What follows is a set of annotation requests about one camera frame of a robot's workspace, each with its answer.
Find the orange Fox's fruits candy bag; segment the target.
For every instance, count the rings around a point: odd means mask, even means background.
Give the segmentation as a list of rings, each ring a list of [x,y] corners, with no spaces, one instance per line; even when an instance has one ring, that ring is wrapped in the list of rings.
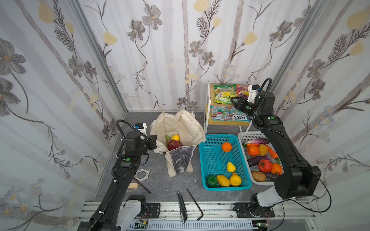
[[[248,86],[237,85],[236,90],[237,90],[237,96],[238,97],[243,97],[243,98],[248,99],[248,97],[249,97]]]

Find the green candy bag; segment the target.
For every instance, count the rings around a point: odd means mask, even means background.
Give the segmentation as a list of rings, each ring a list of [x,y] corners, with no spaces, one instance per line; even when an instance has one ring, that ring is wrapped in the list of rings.
[[[214,85],[216,104],[230,105],[231,98],[237,96],[237,85]]]

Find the yellow lemon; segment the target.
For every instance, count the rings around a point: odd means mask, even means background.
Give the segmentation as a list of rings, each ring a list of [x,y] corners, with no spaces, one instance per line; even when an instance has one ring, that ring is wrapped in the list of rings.
[[[174,135],[174,136],[171,137],[171,140],[180,141],[180,137],[179,137],[179,135]]]

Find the beige canvas tote bag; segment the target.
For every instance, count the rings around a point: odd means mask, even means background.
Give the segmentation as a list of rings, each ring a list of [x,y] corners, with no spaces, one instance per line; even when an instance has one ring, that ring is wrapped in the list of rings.
[[[165,155],[169,177],[193,172],[193,152],[206,140],[194,113],[186,110],[161,113],[150,125],[150,135],[157,136],[154,152]]]

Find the pink dragon fruit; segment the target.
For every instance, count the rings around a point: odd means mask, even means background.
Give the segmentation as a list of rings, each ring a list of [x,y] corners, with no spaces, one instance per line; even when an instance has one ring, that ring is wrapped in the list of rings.
[[[165,138],[166,138],[166,146],[167,146],[169,151],[174,150],[174,149],[179,148],[179,147],[182,146],[180,141],[173,141],[173,140],[171,140],[171,137],[168,136],[168,135],[165,135]]]

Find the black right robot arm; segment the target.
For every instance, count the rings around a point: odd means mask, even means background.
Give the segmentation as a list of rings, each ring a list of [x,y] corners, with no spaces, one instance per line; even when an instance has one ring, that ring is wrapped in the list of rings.
[[[270,141],[283,167],[282,175],[271,188],[251,197],[248,210],[255,217],[284,201],[312,196],[321,181],[319,167],[305,160],[288,137],[281,119],[273,114],[275,97],[270,92],[271,85],[272,79],[267,78],[261,86],[253,85],[249,88],[248,98],[231,99],[234,107],[245,113],[253,126]]]

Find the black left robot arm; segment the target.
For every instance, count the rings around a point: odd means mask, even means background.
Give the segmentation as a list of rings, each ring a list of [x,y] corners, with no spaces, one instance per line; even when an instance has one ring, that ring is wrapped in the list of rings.
[[[157,136],[146,133],[123,119],[116,121],[123,141],[111,170],[112,181],[96,212],[81,222],[78,231],[126,231],[137,216],[147,213],[144,196],[132,196],[120,209],[128,187],[141,166],[141,157],[157,148]]]

